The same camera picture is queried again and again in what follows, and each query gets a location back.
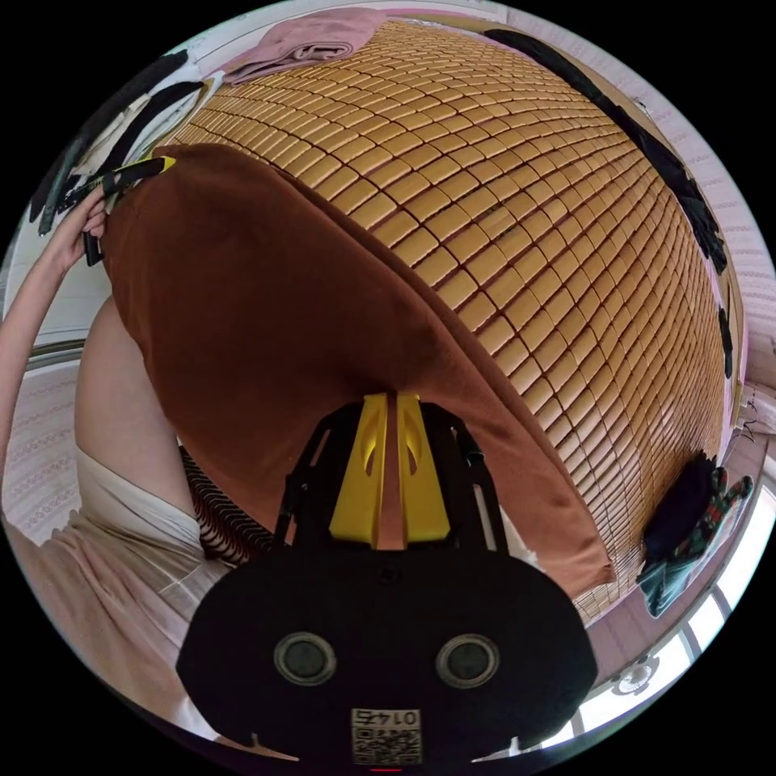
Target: patterned cloth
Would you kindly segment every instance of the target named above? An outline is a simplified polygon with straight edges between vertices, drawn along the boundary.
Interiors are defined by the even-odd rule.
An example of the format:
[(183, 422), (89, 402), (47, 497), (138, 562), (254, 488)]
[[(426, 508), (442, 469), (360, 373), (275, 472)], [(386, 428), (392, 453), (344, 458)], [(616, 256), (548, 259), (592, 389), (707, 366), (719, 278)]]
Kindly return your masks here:
[(636, 582), (649, 614), (658, 618), (697, 578), (709, 558), (727, 541), (754, 490), (743, 477), (728, 490), (728, 473), (712, 472), (712, 497), (690, 535), (664, 560), (645, 564)]

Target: window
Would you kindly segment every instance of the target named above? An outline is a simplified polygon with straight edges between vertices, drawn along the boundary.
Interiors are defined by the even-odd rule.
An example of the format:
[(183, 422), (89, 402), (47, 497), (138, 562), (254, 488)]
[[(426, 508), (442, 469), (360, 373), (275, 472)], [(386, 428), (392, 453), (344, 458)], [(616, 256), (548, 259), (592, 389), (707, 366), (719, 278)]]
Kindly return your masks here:
[[(749, 524), (716, 583), (731, 609), (736, 606), (751, 581), (776, 524), (775, 494), (776, 486), (763, 487), (760, 490)], [(703, 651), (719, 633), (725, 623), (725, 617), (726, 614), (720, 609), (715, 597), (707, 593), (706, 599), (692, 617), (685, 620), (683, 627), (686, 632), (686, 627), (689, 626)], [(581, 727), (587, 732), (612, 723), (678, 679), (694, 659), (681, 631), (655, 653), (654, 657), (660, 658), (660, 663), (643, 689), (637, 690), (636, 693), (615, 694), (613, 690), (618, 687), (618, 683), (615, 683), (614, 687), (609, 687), (605, 692), (594, 695), (582, 704), (576, 718), (576, 726), (579, 727), (581, 722)], [(548, 749), (573, 737), (574, 729), (569, 722), (555, 736), (543, 741), (541, 748)]]
[(660, 658), (660, 665), (643, 692), (615, 695), (612, 690), (606, 690), (582, 704), (580, 714), (585, 731), (594, 730), (635, 709), (690, 667), (690, 655), (678, 635), (665, 644), (655, 657)]
[(571, 723), (568, 722), (566, 723), (566, 727), (564, 727), (563, 730), (555, 733), (552, 738), (548, 738), (546, 741), (542, 742), (542, 749), (548, 749), (550, 746), (562, 744), (564, 741), (568, 741), (573, 737), (574, 731), (571, 729)]
[(757, 564), (765, 551), (770, 533), (776, 521), (776, 498), (773, 493), (762, 489), (752, 519), (749, 521), (740, 543), (727, 563), (717, 586), (733, 609), (744, 594)]
[(698, 646), (703, 652), (711, 644), (712, 639), (719, 633), (719, 629), (725, 624), (725, 617), (717, 606), (712, 596), (706, 596), (700, 609), (688, 620), (687, 624), (692, 628)]

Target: mattress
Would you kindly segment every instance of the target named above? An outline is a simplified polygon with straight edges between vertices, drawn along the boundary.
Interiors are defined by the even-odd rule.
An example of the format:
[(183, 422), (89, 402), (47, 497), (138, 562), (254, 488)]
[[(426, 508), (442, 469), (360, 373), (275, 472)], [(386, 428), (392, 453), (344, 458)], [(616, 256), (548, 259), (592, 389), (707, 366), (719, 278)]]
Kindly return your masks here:
[(348, 59), (222, 86), (167, 144), (215, 142), (297, 176), (455, 310), (559, 451), (617, 580), (698, 449), (723, 432), (704, 258), (627, 135), (528, 57), (391, 21)]

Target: yellow bracket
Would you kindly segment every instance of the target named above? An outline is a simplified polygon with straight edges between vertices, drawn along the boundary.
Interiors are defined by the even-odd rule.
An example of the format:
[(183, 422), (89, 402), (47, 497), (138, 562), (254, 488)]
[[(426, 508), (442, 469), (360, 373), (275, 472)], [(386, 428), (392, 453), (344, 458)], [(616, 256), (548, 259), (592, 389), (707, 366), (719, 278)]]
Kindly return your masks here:
[(333, 538), (346, 542), (363, 542), (369, 544), (373, 550), (377, 547), (377, 534), (380, 529), (387, 427), (387, 395), (365, 397), (348, 468), (345, 470), (334, 516), (329, 524)]
[(407, 544), (440, 542), (450, 523), (417, 396), (396, 399), (399, 439), (399, 487)]

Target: pink cloth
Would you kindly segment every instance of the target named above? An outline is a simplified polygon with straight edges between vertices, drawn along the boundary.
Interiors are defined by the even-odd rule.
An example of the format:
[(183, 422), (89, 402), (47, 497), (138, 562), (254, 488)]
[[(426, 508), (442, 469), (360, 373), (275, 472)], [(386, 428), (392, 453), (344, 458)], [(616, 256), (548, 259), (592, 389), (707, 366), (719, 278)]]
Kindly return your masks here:
[(349, 57), (369, 43), (385, 20), (384, 11), (334, 8), (280, 22), (256, 46), (223, 66), (224, 83), (244, 83), (300, 65)]

